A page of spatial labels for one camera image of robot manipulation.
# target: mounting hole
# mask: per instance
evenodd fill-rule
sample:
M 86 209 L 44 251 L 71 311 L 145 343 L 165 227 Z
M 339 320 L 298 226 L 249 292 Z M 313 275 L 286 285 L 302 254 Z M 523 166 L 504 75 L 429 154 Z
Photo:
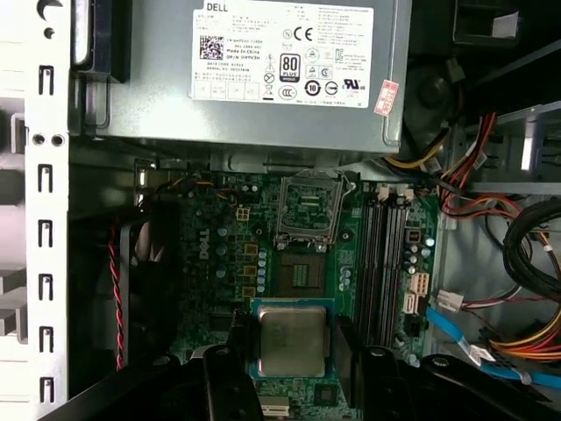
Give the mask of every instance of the mounting hole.
M 244 410 L 233 410 L 230 412 L 230 419 L 242 419 L 245 417 Z
M 53 146 L 61 146 L 64 143 L 64 138 L 57 134 L 56 136 L 52 136 L 51 142 Z
M 45 38 L 47 38 L 47 39 L 53 39 L 54 29 L 53 28 L 45 28 L 45 30 L 43 31 L 43 35 L 45 35 Z
M 45 136 L 42 134 L 36 134 L 33 136 L 32 141 L 35 145 L 43 145 L 45 143 Z

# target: yellow wire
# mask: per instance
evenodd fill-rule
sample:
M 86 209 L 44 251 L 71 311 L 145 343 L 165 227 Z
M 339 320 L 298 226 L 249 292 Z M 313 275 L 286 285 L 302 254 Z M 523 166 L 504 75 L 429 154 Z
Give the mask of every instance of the yellow wire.
M 417 160 L 415 162 L 402 162 L 402 161 L 398 161 L 395 158 L 392 158 L 391 156 L 387 156 L 384 159 L 387 162 L 389 162 L 390 164 L 392 164 L 394 167 L 398 167 L 398 168 L 412 169 L 412 168 L 420 167 L 422 164 L 424 164 L 426 161 L 428 161 L 430 158 L 432 158 L 433 156 L 435 156 L 437 154 L 438 149 L 440 149 L 440 146 L 442 146 L 442 144 L 446 141 L 446 139 L 448 139 L 449 134 L 450 134 L 450 129 L 448 129 L 448 132 L 442 137 L 442 139 L 438 143 L 436 143 L 427 152 L 426 155 L 424 155 L 422 158 L 420 158 L 419 160 Z

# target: power supply label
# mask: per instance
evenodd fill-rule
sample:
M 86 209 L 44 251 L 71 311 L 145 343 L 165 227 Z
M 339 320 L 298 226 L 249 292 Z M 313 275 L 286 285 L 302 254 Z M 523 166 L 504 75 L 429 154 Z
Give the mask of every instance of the power supply label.
M 374 10 L 205 0 L 193 13 L 194 99 L 368 107 Z

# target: white connector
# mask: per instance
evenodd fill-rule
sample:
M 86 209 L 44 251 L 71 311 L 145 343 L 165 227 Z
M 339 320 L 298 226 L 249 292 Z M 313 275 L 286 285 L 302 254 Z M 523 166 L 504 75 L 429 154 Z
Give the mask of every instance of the white connector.
M 437 295 L 437 304 L 443 309 L 457 313 L 462 308 L 464 296 L 440 289 Z
M 417 272 L 411 276 L 409 289 L 419 296 L 426 296 L 429 293 L 430 275 L 424 272 Z
M 265 417 L 289 417 L 290 402 L 286 396 L 259 396 Z
M 417 312 L 417 297 L 415 294 L 411 294 L 410 292 L 405 293 L 402 311 L 405 314 L 415 314 Z

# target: barcode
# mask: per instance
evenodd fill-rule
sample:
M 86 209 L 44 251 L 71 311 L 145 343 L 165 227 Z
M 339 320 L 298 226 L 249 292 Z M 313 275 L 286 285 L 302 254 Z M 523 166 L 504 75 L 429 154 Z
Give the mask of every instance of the barcode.
M 487 155 L 483 151 L 479 152 L 477 159 L 473 163 L 473 169 L 479 169 L 487 161 Z
M 223 60 L 224 37 L 201 35 L 199 57 L 202 60 Z

